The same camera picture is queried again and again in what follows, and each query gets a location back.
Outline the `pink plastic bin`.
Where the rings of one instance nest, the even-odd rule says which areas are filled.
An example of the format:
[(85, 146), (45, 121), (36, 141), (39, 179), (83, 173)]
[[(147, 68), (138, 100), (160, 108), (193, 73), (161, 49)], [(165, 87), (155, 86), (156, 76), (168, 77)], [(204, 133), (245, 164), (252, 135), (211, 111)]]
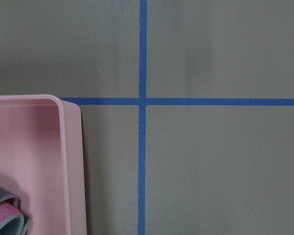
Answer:
[(80, 107), (50, 94), (0, 95), (0, 187), (29, 235), (85, 235)]

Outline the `grey pink cleaning cloth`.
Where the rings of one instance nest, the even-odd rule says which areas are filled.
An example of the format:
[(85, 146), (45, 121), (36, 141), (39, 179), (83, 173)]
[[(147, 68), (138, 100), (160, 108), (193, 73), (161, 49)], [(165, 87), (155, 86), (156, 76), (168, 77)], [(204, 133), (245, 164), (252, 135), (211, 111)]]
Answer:
[(31, 219), (20, 210), (20, 200), (0, 188), (0, 235), (25, 235)]

